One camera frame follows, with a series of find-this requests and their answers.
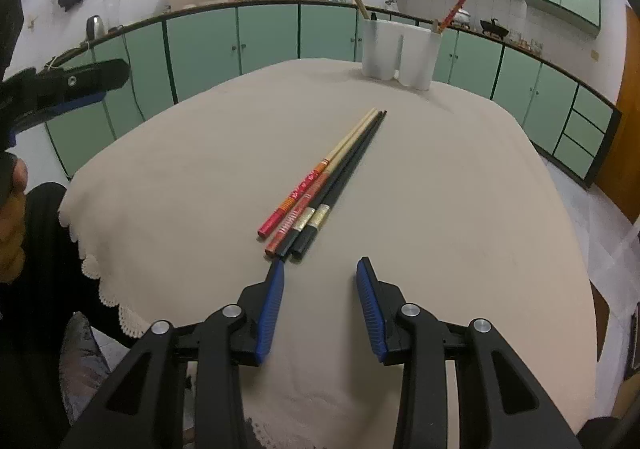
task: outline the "white tiled wall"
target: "white tiled wall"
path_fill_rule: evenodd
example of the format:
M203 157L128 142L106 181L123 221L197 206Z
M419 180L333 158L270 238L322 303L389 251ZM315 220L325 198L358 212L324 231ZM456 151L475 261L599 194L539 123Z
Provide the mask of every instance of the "white tiled wall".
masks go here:
M423 18L443 19L457 0L407 0L406 11ZM598 90L615 104L620 91L626 50L626 0L602 0L602 29L593 38L564 21L528 7L524 0L466 0L472 26L496 18L501 25L521 32L527 41L542 42L542 57ZM596 50L598 61L591 58Z

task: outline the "table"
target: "table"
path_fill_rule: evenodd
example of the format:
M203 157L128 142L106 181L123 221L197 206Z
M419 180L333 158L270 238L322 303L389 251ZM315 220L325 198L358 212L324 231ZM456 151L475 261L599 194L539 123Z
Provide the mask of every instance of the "table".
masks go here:
M303 262L286 264L271 354L241 370L258 439L392 446L401 368L371 352L354 285L363 255L440 320L489 319L578 431L596 328L572 224L515 120L438 82L417 92L357 63L289 61L126 134L77 173L61 207L103 302L120 303L135 334L235 302L269 267L257 227L372 106L388 110L382 127Z

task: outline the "chopsticks in holder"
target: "chopsticks in holder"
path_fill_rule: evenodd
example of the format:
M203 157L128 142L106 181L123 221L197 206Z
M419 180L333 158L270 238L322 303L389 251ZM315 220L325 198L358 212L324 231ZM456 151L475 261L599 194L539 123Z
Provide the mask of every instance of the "chopsticks in holder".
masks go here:
M318 165L316 165L311 172L298 184L298 186L291 191L289 196L280 204L280 206L271 213L271 216L260 226L258 229L258 236L266 238L276 228L280 220L289 212L291 207L300 199L305 191L311 186L311 184L319 177L324 169L334 160L334 158L340 153L340 150L349 141L349 139L360 129L362 124L367 121L369 117L375 114L376 108L371 108L369 112L347 133L347 135L337 143L337 145L326 155Z
M305 228L305 225L314 215L318 206L322 203L322 200L325 198L331 187L334 185L335 181L339 178L340 174L344 171L347 164L353 158L353 156L358 152L360 146L365 141L365 139L369 136L372 131L375 123L380 120L382 117L382 112L379 112L376 115L372 115L370 120L368 120L367 125L363 128L362 132L358 135L357 139L353 141L352 145L348 151L346 151L345 155L342 157L335 170L328 175L328 177L324 180L324 183L321 180L318 180L318 185L314 186L316 193L311 197L308 205L303 209L299 210L298 219L296 219L295 223L290 226L290 229L286 232L284 237L280 240L280 243L277 245L273 254L278 257L287 257L289 254L290 248L293 246L293 243L296 241L299 233Z
M322 203L317 207L316 212L313 214L313 217L308 220L305 228L302 229L302 231L296 238L296 241L290 249L293 258L301 259L303 255L305 255L306 251L308 251L311 243L318 235L318 229L340 197L342 190L344 189L345 185L347 185L347 182L349 181L349 178L351 178L353 171L356 169L357 165L362 159L362 156L366 152L369 143L376 134L378 128L380 127L380 124L382 124L382 120L385 118L385 115L386 111L383 112L382 115L380 115L377 120L374 121L373 127L365 137L364 141L360 144L356 153L348 161L348 164L340 173L332 187L327 192L326 196L322 199Z
M451 24L453 18L456 16L458 10L462 8L466 0L458 0L458 2L454 5L454 7L449 11L446 18L436 27L436 34L442 33L442 31Z

